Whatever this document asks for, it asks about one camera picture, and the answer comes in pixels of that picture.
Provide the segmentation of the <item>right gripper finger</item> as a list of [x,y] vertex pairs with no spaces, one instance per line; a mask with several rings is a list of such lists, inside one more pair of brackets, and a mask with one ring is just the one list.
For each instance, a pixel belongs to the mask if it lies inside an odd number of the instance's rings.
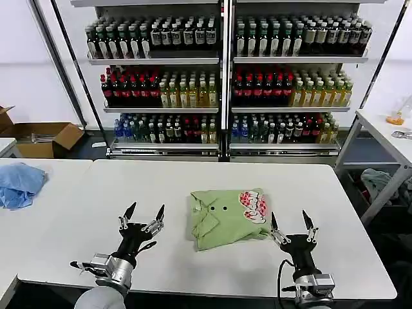
[[305,210],[302,210],[302,213],[303,213],[304,223],[305,223],[305,226],[308,232],[307,234],[308,237],[306,240],[307,242],[310,242],[310,243],[316,243],[317,242],[316,237],[317,237],[319,228],[314,225],[311,217],[309,217],[309,215],[306,213]]
[[291,243],[291,239],[279,230],[276,217],[273,212],[271,212],[271,236],[279,247],[281,245]]

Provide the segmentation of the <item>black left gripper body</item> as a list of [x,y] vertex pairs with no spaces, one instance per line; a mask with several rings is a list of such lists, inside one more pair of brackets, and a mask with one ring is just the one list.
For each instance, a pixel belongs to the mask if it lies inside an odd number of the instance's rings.
[[136,258],[141,251],[155,246],[153,234],[142,232],[142,228],[147,224],[128,223],[128,229],[120,230],[122,241],[118,249],[113,253],[113,257]]

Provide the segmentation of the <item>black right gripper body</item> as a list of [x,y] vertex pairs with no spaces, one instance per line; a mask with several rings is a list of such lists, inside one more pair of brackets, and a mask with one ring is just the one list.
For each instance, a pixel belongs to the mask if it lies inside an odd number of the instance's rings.
[[303,277],[314,274],[321,274],[316,268],[312,257],[312,250],[316,244],[307,241],[306,234],[294,234],[287,236],[290,241],[280,244],[280,249],[290,254],[294,264],[294,273],[292,277]]

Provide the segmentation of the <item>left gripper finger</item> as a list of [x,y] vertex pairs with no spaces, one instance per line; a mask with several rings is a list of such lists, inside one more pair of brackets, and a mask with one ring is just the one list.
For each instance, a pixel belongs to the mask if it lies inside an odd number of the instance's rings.
[[165,205],[163,204],[156,215],[156,218],[142,228],[142,232],[146,234],[158,234],[164,228],[164,212]]
[[119,229],[124,230],[128,229],[128,223],[131,219],[136,207],[136,202],[134,202],[130,207],[128,207],[123,216],[119,216]]

